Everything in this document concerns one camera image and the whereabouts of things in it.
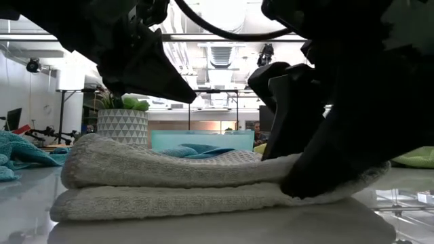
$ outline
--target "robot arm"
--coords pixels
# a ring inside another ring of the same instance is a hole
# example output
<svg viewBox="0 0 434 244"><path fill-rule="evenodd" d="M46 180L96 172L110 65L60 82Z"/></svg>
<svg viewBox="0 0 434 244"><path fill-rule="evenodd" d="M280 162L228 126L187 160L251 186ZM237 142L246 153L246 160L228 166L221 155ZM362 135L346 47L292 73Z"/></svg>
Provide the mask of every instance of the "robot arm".
<svg viewBox="0 0 434 244"><path fill-rule="evenodd" d="M315 70L306 68L302 73L294 66L282 67L278 73L285 75L278 78L254 77L254 73L250 81L256 92L253 82L267 80L276 100L278 126L273 125L272 148L266 148L264 156L302 153L281 183L284 193L314 197L394 157L434 145L434 116L424 112L434 105L427 92L434 88L434 76L428 71L434 67L434 55L420 48L420 43L434 40L421 30L407 45L388 45L403 43L397 30L418 28L410 17L429 26L432 4L417 0L264 3L266 16L310 39L302 51L315 64ZM393 15L404 21L390 22ZM333 107L322 121L316 118L325 102ZM295 143L279 146L292 138Z"/></svg>
<svg viewBox="0 0 434 244"><path fill-rule="evenodd" d="M137 93L191 103L196 93L163 52L161 31L148 27L167 15L168 0L10 1L20 13L56 36L68 51L95 62L114 93Z"/></svg>

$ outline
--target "potted plant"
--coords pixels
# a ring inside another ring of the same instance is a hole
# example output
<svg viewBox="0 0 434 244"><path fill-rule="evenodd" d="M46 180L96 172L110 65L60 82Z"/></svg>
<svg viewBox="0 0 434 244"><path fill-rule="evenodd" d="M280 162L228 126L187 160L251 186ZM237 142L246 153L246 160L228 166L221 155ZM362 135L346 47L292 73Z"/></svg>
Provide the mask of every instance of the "potted plant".
<svg viewBox="0 0 434 244"><path fill-rule="evenodd" d="M224 134L225 135L233 135L233 129L232 128L230 128L230 127L228 127L228 128L226 128L225 129L225 131L224 131Z"/></svg>
<svg viewBox="0 0 434 244"><path fill-rule="evenodd" d="M110 91L100 89L104 109L98 111L97 134L124 144L148 145L149 103L137 98L117 97Z"/></svg>

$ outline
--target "stacked towels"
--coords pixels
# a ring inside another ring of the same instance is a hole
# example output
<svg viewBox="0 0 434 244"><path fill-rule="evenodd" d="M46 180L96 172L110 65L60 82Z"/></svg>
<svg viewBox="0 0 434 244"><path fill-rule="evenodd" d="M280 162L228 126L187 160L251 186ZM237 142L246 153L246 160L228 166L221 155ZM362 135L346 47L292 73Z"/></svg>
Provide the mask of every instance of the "stacked towels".
<svg viewBox="0 0 434 244"><path fill-rule="evenodd" d="M367 187L389 164L333 192L310 199L281 193L278 182L300 155L260 161L232 150L209 159L162 155L96 134L80 139L62 170L68 188L51 209L53 221L122 220L331 203Z"/></svg>

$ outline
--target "person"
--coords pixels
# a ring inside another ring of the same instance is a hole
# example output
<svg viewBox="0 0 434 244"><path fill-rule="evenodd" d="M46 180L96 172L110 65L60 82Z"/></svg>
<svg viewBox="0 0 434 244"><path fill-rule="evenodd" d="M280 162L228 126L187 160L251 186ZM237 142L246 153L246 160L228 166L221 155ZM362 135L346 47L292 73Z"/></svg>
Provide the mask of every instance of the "person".
<svg viewBox="0 0 434 244"><path fill-rule="evenodd" d="M260 132L259 122L255 123L254 129L255 129L255 141L254 141L254 147L255 147L264 144L267 137Z"/></svg>

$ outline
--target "red object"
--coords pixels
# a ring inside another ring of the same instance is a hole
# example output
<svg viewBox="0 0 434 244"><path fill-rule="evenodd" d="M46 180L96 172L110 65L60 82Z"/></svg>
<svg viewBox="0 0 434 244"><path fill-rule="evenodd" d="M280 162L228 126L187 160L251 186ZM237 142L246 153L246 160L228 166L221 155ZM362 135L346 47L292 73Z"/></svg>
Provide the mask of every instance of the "red object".
<svg viewBox="0 0 434 244"><path fill-rule="evenodd" d="M21 135L21 134L23 134L24 132L29 131L29 130L31 130L31 129L32 129L32 128L30 127L30 125L25 125L25 126L19 128L19 129L14 130L13 133L14 133L14 134L17 134L17 135Z"/></svg>

